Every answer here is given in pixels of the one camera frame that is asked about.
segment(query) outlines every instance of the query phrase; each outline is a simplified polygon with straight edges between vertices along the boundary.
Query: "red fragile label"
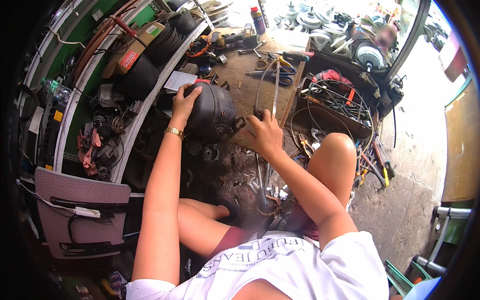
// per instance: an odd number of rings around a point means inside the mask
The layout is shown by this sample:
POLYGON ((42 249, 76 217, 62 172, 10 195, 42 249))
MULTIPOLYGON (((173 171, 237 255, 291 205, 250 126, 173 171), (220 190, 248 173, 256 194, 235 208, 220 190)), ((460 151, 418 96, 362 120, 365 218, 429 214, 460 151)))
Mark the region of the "red fragile label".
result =
POLYGON ((133 51, 128 51, 127 55, 122 59, 120 66, 126 68, 127 70, 130 70, 132 67, 133 63, 137 60, 138 54, 133 52, 133 51))

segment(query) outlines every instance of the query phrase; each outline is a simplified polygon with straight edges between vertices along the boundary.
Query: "paper document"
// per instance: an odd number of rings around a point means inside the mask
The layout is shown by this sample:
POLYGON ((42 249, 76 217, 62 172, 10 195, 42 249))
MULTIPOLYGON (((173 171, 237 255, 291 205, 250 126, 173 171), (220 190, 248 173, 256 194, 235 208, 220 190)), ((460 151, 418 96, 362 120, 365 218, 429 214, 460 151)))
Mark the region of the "paper document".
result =
POLYGON ((193 84, 197 78, 197 75, 173 71, 172 75, 170 75, 170 78, 165 83, 164 88, 178 91, 182 85, 193 84))

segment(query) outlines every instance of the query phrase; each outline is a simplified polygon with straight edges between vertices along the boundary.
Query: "woman's right hand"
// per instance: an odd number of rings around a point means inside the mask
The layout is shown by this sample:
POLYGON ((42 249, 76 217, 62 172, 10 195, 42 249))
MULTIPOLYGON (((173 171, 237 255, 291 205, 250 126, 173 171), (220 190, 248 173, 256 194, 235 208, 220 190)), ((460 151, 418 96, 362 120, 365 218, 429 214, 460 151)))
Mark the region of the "woman's right hand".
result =
POLYGON ((268 109, 264 109, 262 121, 256 116, 248 116, 247 120, 255 129, 255 135, 248 130, 242 130, 242 133, 249 137, 258 154, 270 162, 283 152, 283 130, 268 109))

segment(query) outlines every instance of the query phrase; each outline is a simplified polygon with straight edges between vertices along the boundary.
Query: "spray can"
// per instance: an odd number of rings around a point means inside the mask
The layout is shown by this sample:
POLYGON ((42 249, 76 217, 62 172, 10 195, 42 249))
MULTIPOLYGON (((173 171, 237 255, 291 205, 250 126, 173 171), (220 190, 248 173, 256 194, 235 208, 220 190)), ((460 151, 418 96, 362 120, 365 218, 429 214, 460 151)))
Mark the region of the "spray can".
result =
POLYGON ((258 35, 265 33, 265 23, 262 13, 258 10, 258 7, 250 7, 250 15, 252 15, 253 25, 258 35))

